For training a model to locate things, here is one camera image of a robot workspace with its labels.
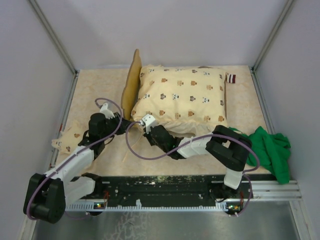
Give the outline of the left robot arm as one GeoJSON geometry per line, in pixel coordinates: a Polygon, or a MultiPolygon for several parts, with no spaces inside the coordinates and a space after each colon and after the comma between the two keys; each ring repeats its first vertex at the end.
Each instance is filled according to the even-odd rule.
{"type": "Polygon", "coordinates": [[[24,214],[33,221],[55,224],[64,215],[66,207],[82,197],[101,197],[104,186],[97,182],[99,176],[89,173],[73,179],[101,154],[107,139],[124,134],[130,124],[131,121],[118,112],[112,118],[106,118],[103,113],[91,115],[88,130],[71,155],[55,168],[44,174],[35,173],[30,178],[24,214]]]}

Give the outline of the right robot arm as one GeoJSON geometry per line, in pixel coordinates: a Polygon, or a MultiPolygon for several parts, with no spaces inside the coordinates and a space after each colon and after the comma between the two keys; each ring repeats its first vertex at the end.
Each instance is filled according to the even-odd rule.
{"type": "Polygon", "coordinates": [[[157,146],[174,160],[194,156],[211,155],[226,167],[223,192],[235,198],[241,192],[244,168],[250,154],[252,142],[235,131],[218,125],[214,131],[198,137],[174,137],[162,125],[147,127],[144,131],[151,146],[157,146]]]}

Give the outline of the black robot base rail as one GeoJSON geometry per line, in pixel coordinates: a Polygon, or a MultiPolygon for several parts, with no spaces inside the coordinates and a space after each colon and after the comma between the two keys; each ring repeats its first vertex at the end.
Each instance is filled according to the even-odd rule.
{"type": "Polygon", "coordinates": [[[300,201],[295,180],[279,184],[271,175],[251,174],[233,190],[223,175],[108,176],[98,189],[66,207],[68,212],[223,212],[238,214],[246,203],[300,201]]]}

